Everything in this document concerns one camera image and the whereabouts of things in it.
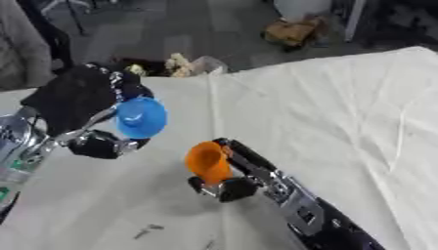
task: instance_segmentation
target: blue cup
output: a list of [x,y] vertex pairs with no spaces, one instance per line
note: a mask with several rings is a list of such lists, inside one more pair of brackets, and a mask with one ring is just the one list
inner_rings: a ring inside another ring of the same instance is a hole
[[167,111],[157,100],[139,97],[117,106],[115,122],[129,138],[151,138],[167,125]]

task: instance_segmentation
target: floor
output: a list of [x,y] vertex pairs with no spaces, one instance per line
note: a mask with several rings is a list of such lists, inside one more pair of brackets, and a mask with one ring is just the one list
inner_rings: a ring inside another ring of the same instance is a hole
[[78,10],[87,36],[80,36],[64,6],[49,18],[72,39],[78,62],[104,62],[112,57],[164,60],[179,52],[194,60],[211,56],[231,71],[309,58],[364,53],[355,44],[308,46],[285,54],[260,38],[260,31],[279,18],[261,0],[120,0],[98,2],[100,9]]

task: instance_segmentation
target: orange plastic cup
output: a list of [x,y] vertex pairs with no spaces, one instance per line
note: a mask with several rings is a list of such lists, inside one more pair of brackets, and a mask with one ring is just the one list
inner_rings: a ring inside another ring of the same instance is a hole
[[215,185],[232,177],[227,156],[213,142],[200,143],[186,155],[186,166],[207,184]]

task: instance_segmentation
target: robotic arm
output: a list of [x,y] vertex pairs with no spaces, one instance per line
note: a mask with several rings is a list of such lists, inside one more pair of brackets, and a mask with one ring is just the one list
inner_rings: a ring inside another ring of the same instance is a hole
[[92,127],[116,115],[118,104],[153,98],[138,75],[96,63],[80,65],[38,88],[22,107],[0,117],[0,224],[24,184],[57,146],[74,154],[115,159],[149,139],[119,139]]
[[[213,142],[243,177],[227,178],[217,184],[192,177],[189,184],[198,193],[231,202],[252,196],[262,188],[280,206],[285,222],[309,250],[384,250],[348,217],[249,147],[228,139]],[[191,168],[190,161],[186,160],[186,164]]]

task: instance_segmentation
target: white tablecloth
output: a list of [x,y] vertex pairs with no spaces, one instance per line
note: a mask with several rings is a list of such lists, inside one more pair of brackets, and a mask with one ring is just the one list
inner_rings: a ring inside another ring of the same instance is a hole
[[[218,204],[186,184],[195,144],[242,141],[388,250],[438,245],[438,57],[422,48],[231,75],[146,78],[169,125],[118,160],[59,148],[0,227],[0,249],[298,249],[258,195]],[[0,95],[0,113],[28,91]],[[148,224],[165,226],[140,239]]]

